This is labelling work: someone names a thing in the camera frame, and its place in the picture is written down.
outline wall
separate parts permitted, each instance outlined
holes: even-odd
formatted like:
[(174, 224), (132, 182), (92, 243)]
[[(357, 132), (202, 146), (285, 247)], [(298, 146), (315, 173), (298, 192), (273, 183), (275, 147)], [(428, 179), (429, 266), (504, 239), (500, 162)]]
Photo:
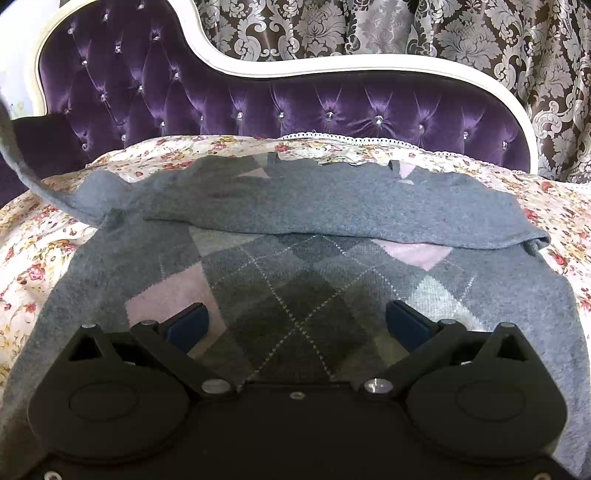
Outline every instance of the wall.
[(60, 0), (15, 0), (0, 15), (0, 91), (12, 118), (32, 115), (24, 83), (31, 43), (60, 6)]

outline damask curtain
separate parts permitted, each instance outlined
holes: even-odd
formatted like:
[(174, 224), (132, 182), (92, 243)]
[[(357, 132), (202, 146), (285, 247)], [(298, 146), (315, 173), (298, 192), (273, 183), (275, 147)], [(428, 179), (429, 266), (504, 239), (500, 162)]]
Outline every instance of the damask curtain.
[(408, 53), (465, 63), (528, 112), (540, 174), (591, 181), (591, 14), (579, 0), (195, 0), (206, 34), (251, 61)]

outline white lace edging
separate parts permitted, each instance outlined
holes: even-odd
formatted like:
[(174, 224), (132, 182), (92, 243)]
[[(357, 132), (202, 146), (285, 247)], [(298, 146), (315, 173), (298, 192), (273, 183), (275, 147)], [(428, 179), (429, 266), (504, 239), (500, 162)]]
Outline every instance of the white lace edging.
[[(371, 138), (371, 137), (356, 138), (356, 137), (346, 137), (344, 135), (324, 134), (324, 133), (318, 133), (318, 132), (301, 132), (301, 133), (297, 133), (297, 134), (284, 135), (279, 140), (299, 140), (302, 138), (317, 138), (317, 139), (321, 139), (321, 140), (337, 140), (341, 143), (346, 143), (346, 144), (350, 144), (350, 145), (396, 145), (397, 147), (412, 148), (413, 150), (418, 150), (420, 153), (437, 155), (439, 157), (461, 158), (462, 160), (477, 161), (479, 163), (482, 163), (482, 164), (490, 166), (490, 167), (506, 168), (506, 167), (501, 167), (499, 165), (495, 165), (494, 163), (490, 163), (487, 161), (477, 160), (475, 158), (468, 157), (468, 156), (463, 155), (461, 153), (445, 152), (445, 151), (431, 152), (429, 150), (425, 150), (424, 148), (413, 145), (412, 143), (403, 142), (402, 140), (395, 140), (393, 138)], [(523, 170), (511, 170), (511, 171), (513, 171), (515, 173), (529, 175), (529, 173), (527, 173)]]

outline silver bolt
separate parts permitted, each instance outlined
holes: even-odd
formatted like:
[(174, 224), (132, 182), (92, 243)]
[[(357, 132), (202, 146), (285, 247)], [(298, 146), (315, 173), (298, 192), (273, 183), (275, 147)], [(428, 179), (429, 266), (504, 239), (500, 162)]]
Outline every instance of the silver bolt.
[(210, 395), (220, 395), (230, 391), (232, 386), (223, 378), (211, 378), (201, 384), (201, 390)]
[(385, 378), (370, 378), (363, 384), (363, 387), (369, 393), (377, 393), (377, 394), (386, 394), (390, 393), (394, 388), (391, 381), (386, 380)]
[(61, 480), (61, 475), (50, 470), (45, 472), (45, 475), (43, 475), (43, 480)]
[(290, 398), (292, 400), (304, 400), (306, 397), (306, 394), (304, 392), (291, 392), (290, 393)]

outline floral bedsheet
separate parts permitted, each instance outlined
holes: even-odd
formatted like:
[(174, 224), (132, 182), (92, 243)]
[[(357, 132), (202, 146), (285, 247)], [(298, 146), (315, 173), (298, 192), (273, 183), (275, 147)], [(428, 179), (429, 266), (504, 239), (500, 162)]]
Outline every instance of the floral bedsheet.
[[(84, 170), (46, 182), (55, 189), (74, 190), (94, 170), (109, 170), (133, 182), (159, 170), (186, 168), (204, 155), (241, 157), (267, 151), (276, 151), (286, 160), (305, 157), (320, 163), (387, 165), (390, 160), (401, 160), (431, 171), (465, 173), (495, 190), (512, 193), (530, 221), (550, 233), (551, 245), (542, 255), (573, 287), (591, 354), (591, 196), (568, 184), (462, 155), (433, 154), (408, 144), (217, 135), (146, 140), (107, 153)], [(51, 289), (66, 272), (76, 249), (95, 231), (30, 192), (0, 209), (0, 396)]]

